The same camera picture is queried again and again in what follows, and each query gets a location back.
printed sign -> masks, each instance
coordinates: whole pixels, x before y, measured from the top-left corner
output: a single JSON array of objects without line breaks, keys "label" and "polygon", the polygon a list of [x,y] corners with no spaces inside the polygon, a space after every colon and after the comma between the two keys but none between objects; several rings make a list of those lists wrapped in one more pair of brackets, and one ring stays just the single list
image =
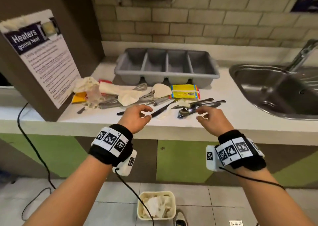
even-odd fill
[{"label": "printed sign", "polygon": [[318,0],[297,0],[291,12],[318,13]]},{"label": "printed sign", "polygon": [[81,78],[51,10],[0,23],[0,31],[57,108]]}]

white countertop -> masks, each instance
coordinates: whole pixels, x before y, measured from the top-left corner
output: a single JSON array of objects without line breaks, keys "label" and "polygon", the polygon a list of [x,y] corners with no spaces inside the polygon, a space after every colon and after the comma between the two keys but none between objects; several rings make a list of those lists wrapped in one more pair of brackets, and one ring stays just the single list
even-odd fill
[{"label": "white countertop", "polygon": [[[93,73],[96,79],[113,80],[114,63],[102,62]],[[318,121],[288,120],[269,115],[253,106],[241,93],[229,75],[228,68],[220,67],[220,79],[215,79],[211,89],[201,89],[201,99],[226,100],[219,107],[233,126],[252,138],[256,143],[318,145]],[[6,103],[0,104],[0,133],[20,133],[16,119],[23,99],[18,95],[7,96]],[[164,104],[154,107],[157,110]],[[50,134],[72,136],[95,136],[103,126],[115,124],[120,119],[116,115],[122,108],[106,110],[94,109],[77,114],[80,104],[71,104],[57,122],[45,122],[31,107],[22,113],[21,125],[27,134]],[[178,110],[162,120],[153,118],[148,125],[134,137],[157,140],[217,141],[192,115],[177,119]]]}]

shoe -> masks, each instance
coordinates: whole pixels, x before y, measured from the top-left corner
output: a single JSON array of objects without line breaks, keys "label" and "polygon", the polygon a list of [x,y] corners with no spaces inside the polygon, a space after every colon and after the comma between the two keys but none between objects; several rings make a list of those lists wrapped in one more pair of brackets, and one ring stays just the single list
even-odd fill
[{"label": "shoe", "polygon": [[173,218],[173,225],[188,226],[188,221],[185,217],[185,214],[180,209],[177,209],[176,216]]}]

hand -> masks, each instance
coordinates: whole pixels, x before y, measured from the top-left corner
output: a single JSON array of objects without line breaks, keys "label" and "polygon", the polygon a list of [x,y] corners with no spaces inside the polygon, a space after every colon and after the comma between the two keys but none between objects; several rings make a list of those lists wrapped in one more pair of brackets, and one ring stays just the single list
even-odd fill
[{"label": "hand", "polygon": [[126,127],[133,134],[140,132],[151,120],[150,115],[141,117],[142,111],[153,111],[153,108],[144,104],[134,105],[133,107],[127,108],[118,124]]},{"label": "hand", "polygon": [[202,106],[197,109],[197,112],[201,115],[208,112],[207,115],[197,116],[198,122],[212,135],[219,137],[225,132],[234,130],[232,124],[223,114],[223,111],[213,107]]}]

gray cutlery organizer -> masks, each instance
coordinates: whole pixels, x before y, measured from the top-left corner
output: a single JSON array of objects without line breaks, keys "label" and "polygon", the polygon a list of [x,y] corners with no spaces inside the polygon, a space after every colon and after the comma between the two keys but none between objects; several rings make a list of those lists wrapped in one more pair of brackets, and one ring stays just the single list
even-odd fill
[{"label": "gray cutlery organizer", "polygon": [[217,62],[206,51],[129,48],[119,56],[115,74],[136,85],[141,77],[148,85],[186,84],[189,79],[198,88],[209,86],[220,78]]}]

